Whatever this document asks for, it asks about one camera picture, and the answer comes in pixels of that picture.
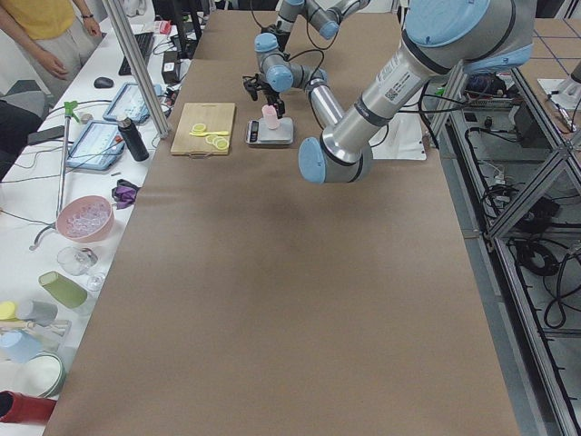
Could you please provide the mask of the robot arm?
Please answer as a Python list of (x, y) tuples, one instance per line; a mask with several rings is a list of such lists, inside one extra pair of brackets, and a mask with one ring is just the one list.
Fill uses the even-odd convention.
[(319, 138), (300, 145), (311, 183), (352, 183), (370, 169), (370, 139), (432, 77), (462, 65), (467, 74), (506, 71), (533, 50), (534, 1), (412, 1), (398, 51)]
[[(291, 89), (309, 90), (315, 83), (326, 83), (322, 68), (325, 51), (339, 35), (347, 18), (366, 9), (368, 1), (338, 1), (325, 6), (321, 1), (283, 1), (270, 25), (260, 25), (254, 38), (258, 72), (245, 75), (242, 84), (253, 101), (260, 95), (277, 118), (285, 115), (281, 95)], [(289, 42), (297, 23), (305, 24), (305, 37), (311, 47), (292, 53)]]

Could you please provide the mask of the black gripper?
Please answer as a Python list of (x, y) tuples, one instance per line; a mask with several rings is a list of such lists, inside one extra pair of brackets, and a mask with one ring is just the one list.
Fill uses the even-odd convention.
[(276, 115), (281, 119), (285, 115), (285, 103), (282, 101), (280, 93), (275, 91), (266, 81), (265, 75), (257, 73), (255, 75), (244, 75), (242, 77), (243, 87), (250, 95), (252, 101), (258, 100), (258, 93), (262, 93), (267, 105), (274, 107)]

